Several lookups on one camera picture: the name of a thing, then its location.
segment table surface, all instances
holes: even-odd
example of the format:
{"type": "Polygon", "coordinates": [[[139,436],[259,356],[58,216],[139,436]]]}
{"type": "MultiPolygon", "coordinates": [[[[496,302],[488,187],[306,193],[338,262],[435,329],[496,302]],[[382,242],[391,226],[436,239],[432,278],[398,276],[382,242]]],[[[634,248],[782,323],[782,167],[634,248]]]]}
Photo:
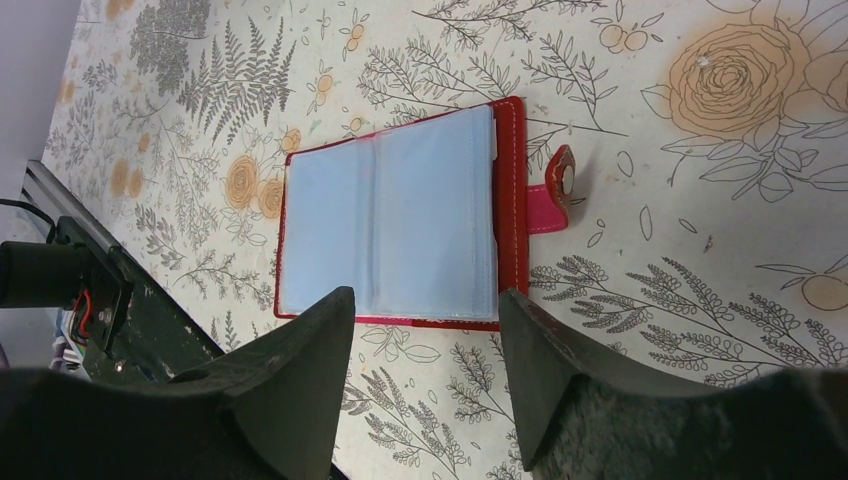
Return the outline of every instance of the table surface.
{"type": "MultiPolygon", "coordinates": [[[[581,199],[532,299],[720,386],[845,365],[848,4],[807,3],[84,0],[44,163],[230,350],[279,325],[285,154],[520,95],[530,182],[568,143],[581,199]]],[[[499,336],[357,325],[336,445],[519,478],[499,336]]]]}

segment screw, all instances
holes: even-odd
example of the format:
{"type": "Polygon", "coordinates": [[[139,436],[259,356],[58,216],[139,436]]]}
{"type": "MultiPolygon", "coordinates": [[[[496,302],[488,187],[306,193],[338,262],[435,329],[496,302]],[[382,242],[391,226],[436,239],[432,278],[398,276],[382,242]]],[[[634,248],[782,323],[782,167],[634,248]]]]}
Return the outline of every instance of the screw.
{"type": "Polygon", "coordinates": [[[100,313],[97,314],[97,319],[100,320],[101,323],[109,325],[110,323],[112,323],[112,309],[109,307],[104,308],[100,313]]]}

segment white wall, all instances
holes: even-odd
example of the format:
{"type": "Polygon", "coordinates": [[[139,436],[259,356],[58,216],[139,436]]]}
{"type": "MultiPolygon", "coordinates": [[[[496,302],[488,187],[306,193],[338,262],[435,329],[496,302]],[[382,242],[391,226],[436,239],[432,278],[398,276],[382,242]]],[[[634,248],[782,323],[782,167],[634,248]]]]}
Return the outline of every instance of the white wall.
{"type": "MultiPolygon", "coordinates": [[[[17,199],[26,161],[41,158],[79,4],[0,0],[0,198],[17,199]]],[[[0,207],[0,241],[21,236],[13,218],[0,207]]],[[[49,364],[54,319],[55,310],[0,310],[0,344],[12,366],[49,364]]]]}

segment black cable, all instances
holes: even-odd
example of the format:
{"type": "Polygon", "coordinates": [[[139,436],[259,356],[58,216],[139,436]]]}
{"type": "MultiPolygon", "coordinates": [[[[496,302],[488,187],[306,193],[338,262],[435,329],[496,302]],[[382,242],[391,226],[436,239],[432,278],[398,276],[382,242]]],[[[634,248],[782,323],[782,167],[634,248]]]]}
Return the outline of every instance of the black cable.
{"type": "Polygon", "coordinates": [[[54,222],[53,219],[50,218],[49,215],[42,212],[38,207],[36,207],[35,205],[32,205],[32,204],[26,203],[26,202],[21,202],[19,200],[9,200],[9,199],[6,199],[6,198],[0,198],[0,205],[7,205],[7,206],[10,206],[10,207],[22,208],[22,209],[28,211],[29,213],[35,215],[36,217],[47,222],[50,225],[50,231],[47,232],[47,243],[53,243],[53,239],[56,238],[56,222],[54,222]]]}

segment pink strap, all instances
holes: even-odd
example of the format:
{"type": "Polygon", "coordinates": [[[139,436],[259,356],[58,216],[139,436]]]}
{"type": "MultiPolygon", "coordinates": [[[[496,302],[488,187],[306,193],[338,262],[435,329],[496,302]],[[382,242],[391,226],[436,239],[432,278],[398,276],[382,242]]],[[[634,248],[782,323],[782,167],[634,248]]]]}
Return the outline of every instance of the pink strap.
{"type": "Polygon", "coordinates": [[[556,232],[568,226],[562,212],[551,201],[545,185],[527,187],[527,232],[556,232]]]}

